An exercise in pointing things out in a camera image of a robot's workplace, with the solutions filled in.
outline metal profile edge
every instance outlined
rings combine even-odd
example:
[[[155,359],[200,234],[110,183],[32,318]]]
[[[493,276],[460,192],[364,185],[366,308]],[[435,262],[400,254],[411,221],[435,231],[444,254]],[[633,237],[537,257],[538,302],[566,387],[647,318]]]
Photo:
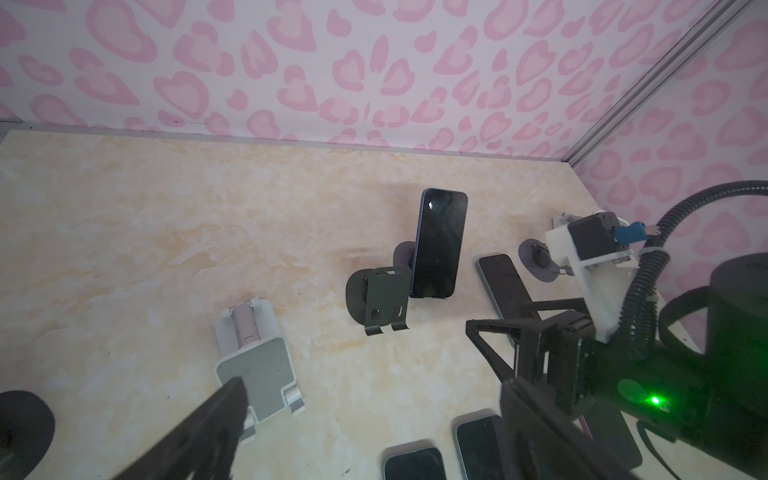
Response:
[[[638,108],[694,60],[757,0],[721,0],[648,70],[614,106],[579,139],[561,161],[579,165]]]
[[[327,151],[380,151],[387,154],[423,154],[432,156],[446,157],[467,157],[467,158],[491,158],[497,160],[524,160],[524,161],[548,161],[559,162],[560,158],[553,157],[527,157],[525,155],[504,155],[498,152],[469,152],[463,153],[458,150],[416,150],[407,147],[371,147],[362,144],[329,144],[321,141],[294,141],[294,140],[270,140],[266,138],[255,137],[217,137],[209,134],[189,134],[183,132],[153,132],[153,131],[135,131],[121,130],[119,128],[98,128],[98,127],[72,127],[67,125],[50,125],[40,122],[23,121],[21,118],[11,118],[0,120],[0,144],[9,131],[42,131],[60,134],[85,134],[85,135],[106,135],[110,137],[130,137],[130,138],[159,138],[163,140],[189,140],[189,141],[209,141],[223,144],[244,144],[244,145],[274,145],[277,147],[306,147],[322,148]]]

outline phone holder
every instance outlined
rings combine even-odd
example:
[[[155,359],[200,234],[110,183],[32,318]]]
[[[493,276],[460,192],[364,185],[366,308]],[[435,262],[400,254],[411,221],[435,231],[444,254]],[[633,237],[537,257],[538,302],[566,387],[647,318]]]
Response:
[[[549,249],[542,242],[529,238],[518,247],[523,266],[542,282],[554,282],[560,276],[560,266],[549,257]]]
[[[368,336],[382,333],[384,325],[405,330],[410,290],[407,265],[358,270],[346,282],[346,309]]]
[[[225,310],[214,320],[221,359],[214,367],[219,386],[233,377],[243,379],[248,413],[240,442],[256,435],[261,422],[290,408],[305,409],[288,344],[280,332],[272,305],[254,298]]]

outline gray phone holder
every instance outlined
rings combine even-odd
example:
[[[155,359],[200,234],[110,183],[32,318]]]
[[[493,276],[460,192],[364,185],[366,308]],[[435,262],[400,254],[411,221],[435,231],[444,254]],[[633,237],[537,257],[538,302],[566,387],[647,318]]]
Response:
[[[239,376],[248,394],[241,442],[251,440],[258,424],[283,409],[294,415],[304,410],[288,345],[268,301],[254,298],[229,308],[214,320],[214,329],[221,350],[214,367],[219,386]]]
[[[523,266],[542,282],[554,282],[560,276],[560,266],[549,257],[549,249],[542,242],[529,238],[518,247]]]

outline cable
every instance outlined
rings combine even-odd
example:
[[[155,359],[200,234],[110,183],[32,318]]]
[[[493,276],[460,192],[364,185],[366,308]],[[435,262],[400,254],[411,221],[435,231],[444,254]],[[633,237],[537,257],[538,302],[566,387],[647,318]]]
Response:
[[[637,434],[640,435],[640,440],[643,441],[643,444],[645,445],[645,448],[648,449],[651,455],[653,455],[656,460],[659,461],[661,466],[667,469],[667,471],[675,477],[675,480],[683,480],[682,478],[677,476],[677,473],[674,472],[674,470],[667,465],[667,463],[664,461],[663,458],[661,458],[661,455],[659,455],[659,452],[657,452],[656,448],[654,447],[654,444],[650,442],[650,438],[648,437],[648,432],[645,431],[645,424],[641,422],[640,420],[637,420]]]
[[[708,286],[700,286],[699,288],[688,290],[679,297],[672,299],[659,312],[659,340],[677,355],[693,362],[701,362],[704,360],[704,355],[688,348],[669,328],[684,316],[707,308],[709,291],[710,288]]]
[[[721,184],[691,195],[665,213],[656,224],[659,234],[648,238],[645,247],[663,247],[680,222],[704,205],[741,195],[768,196],[768,180]],[[665,250],[643,253],[637,273],[624,297],[617,338],[626,343],[627,353],[632,360],[645,360],[656,339],[656,282],[669,261],[670,255]]]

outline black smartphone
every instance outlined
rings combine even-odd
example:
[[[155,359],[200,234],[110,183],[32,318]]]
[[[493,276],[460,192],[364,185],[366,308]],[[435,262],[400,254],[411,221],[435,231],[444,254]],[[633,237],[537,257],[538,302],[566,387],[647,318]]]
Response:
[[[491,255],[477,261],[480,278],[500,319],[523,318],[520,305],[531,301],[520,275],[509,256]],[[537,312],[528,318],[541,319]]]
[[[448,298],[453,295],[467,203],[463,192],[424,190],[413,252],[411,296]]]
[[[384,461],[384,480],[445,480],[442,455],[431,447],[389,457]]]
[[[456,449],[465,480],[505,480],[497,435],[503,428],[498,415],[456,427]]]

